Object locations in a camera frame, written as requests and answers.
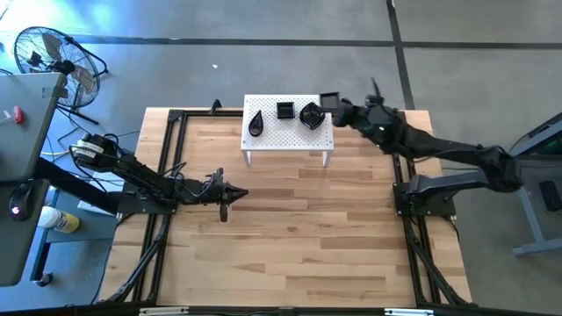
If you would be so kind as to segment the black handheld device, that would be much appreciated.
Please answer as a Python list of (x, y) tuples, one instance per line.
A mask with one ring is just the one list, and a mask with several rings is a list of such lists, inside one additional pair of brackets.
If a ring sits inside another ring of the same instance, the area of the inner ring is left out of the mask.
[(538, 184), (546, 209), (549, 212), (562, 211), (562, 197), (553, 181), (542, 181)]

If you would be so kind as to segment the black computer mouse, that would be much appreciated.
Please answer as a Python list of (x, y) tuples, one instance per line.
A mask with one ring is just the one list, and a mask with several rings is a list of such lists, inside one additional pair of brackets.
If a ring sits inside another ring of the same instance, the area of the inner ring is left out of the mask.
[(9, 214), (13, 220), (22, 222), (31, 217), (32, 191), (33, 187), (29, 183), (21, 183), (11, 193), (9, 199)]

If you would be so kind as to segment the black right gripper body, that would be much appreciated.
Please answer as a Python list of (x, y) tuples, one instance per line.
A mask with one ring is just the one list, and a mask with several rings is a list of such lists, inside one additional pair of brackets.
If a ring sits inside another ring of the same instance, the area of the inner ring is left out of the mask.
[(350, 125), (376, 145), (390, 143), (398, 116), (384, 105), (355, 106)]

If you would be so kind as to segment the white perforated metal shelf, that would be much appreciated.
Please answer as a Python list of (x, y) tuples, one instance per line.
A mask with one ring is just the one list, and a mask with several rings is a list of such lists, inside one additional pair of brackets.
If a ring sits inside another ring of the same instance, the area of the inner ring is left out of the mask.
[[(277, 103), (293, 103), (294, 118), (278, 118)], [(310, 130), (299, 120), (302, 108), (310, 103), (320, 104), (316, 95), (245, 95), (242, 128), (241, 154), (247, 166), (251, 163), (251, 154), (258, 151), (307, 151), (322, 153), (322, 166), (329, 165), (334, 152), (334, 133), (332, 114), (327, 113), (322, 124)], [(262, 113), (263, 132), (257, 136), (249, 133), (249, 123), (258, 113)]]

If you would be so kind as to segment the black leaf mini plate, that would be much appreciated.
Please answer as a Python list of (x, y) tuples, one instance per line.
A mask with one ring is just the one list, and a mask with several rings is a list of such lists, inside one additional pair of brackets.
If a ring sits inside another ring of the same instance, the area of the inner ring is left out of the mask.
[(314, 102), (305, 105), (299, 113), (300, 122), (310, 130), (315, 130), (321, 126), (325, 117), (323, 108)]

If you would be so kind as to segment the black teardrop mini plate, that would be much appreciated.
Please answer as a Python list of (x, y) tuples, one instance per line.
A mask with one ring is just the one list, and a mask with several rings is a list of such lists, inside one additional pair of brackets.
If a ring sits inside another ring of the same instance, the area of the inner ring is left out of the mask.
[(259, 137), (263, 133), (264, 122), (262, 111), (259, 110), (256, 115), (249, 121), (249, 134), (252, 137)]

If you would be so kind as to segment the silver bracket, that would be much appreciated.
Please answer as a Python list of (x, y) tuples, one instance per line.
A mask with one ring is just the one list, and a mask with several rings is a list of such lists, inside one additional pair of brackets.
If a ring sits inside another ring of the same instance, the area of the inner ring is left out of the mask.
[(385, 308), (385, 316), (435, 316), (434, 311), (430, 309), (414, 309), (414, 308)]
[(189, 314), (189, 308), (182, 306), (149, 307), (139, 310), (139, 316), (178, 316), (185, 314)]

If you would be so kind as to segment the dark grey desk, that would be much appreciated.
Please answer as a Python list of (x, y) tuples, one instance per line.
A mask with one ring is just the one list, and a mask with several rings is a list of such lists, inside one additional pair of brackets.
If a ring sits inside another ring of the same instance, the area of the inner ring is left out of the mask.
[(41, 209), (49, 188), (49, 181), (29, 181), (32, 187), (26, 210), (31, 213), (24, 221), (16, 221), (9, 215), (10, 196), (19, 183), (0, 184), (0, 287), (20, 282)]

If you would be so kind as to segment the grey cart base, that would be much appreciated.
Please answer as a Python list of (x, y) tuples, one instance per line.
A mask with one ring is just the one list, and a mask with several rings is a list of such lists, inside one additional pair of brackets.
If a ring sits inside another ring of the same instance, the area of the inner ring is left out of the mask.
[(80, 200), (77, 197), (58, 189), (52, 189), (47, 193), (46, 203), (48, 206), (77, 216), (80, 224), (73, 233), (58, 233), (42, 227), (37, 228), (39, 245), (38, 249), (33, 252), (30, 280), (39, 287), (45, 287), (53, 280), (53, 274), (45, 271), (49, 250), (53, 244), (110, 239), (113, 237), (118, 223), (118, 220), (112, 215), (79, 208)]

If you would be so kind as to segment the light grey desk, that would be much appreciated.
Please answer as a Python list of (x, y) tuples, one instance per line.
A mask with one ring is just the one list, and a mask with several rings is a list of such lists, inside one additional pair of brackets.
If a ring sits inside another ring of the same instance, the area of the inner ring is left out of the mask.
[[(0, 75), (0, 183), (32, 176), (64, 86), (59, 73)], [(25, 114), (20, 125), (14, 106)]]

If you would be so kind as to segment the black aluminium frame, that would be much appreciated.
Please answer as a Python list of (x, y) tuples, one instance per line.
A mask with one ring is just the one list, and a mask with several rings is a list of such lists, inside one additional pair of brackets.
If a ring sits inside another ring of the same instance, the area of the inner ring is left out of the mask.
[(472, 308), (456, 231), (431, 214), (401, 216), (393, 190), (416, 175), (441, 176), (436, 160), (403, 162), (350, 128), (334, 152), (241, 154), (242, 110), (149, 108), (136, 149), (158, 172), (182, 162), (204, 181), (218, 168), (249, 194), (220, 221), (215, 204), (170, 214), (136, 211), (115, 233), (99, 301), (74, 316), (139, 316), (182, 306), (183, 316), (378, 315), (385, 308)]

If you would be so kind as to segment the white bottle yellow label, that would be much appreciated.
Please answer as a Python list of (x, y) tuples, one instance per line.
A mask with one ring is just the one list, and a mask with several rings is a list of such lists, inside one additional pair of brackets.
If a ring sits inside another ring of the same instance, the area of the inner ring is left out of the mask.
[(73, 233), (79, 225), (78, 217), (51, 206), (42, 207), (38, 221), (39, 227), (52, 229), (59, 233)]

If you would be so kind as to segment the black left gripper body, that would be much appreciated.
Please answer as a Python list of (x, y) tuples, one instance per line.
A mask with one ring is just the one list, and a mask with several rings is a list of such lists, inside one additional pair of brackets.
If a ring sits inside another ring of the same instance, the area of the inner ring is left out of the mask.
[(193, 179), (178, 180), (178, 200), (184, 205), (219, 205), (220, 221), (227, 222), (228, 193), (223, 175), (223, 168), (218, 168), (212, 174), (207, 175), (208, 179), (204, 182)]

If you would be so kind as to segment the grey metal stand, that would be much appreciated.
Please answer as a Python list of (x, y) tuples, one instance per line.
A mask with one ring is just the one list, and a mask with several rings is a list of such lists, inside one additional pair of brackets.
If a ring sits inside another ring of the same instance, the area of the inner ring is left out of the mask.
[(523, 186), (517, 191), (522, 202), (533, 241), (513, 248), (517, 257), (562, 250), (562, 237), (546, 238), (541, 230), (538, 214), (543, 212), (562, 217), (562, 211), (549, 212), (538, 184), (553, 181), (562, 197), (562, 112), (525, 133), (509, 149), (521, 163)]

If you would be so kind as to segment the black floor fan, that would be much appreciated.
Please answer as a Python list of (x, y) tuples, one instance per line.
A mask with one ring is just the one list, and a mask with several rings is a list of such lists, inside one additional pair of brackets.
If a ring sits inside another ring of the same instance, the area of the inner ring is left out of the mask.
[(45, 26), (21, 31), (14, 41), (13, 55), (22, 74), (62, 74), (67, 94), (58, 99), (57, 109), (91, 124), (98, 123), (80, 110), (93, 103), (100, 91), (101, 77), (109, 73), (103, 59), (72, 36)]

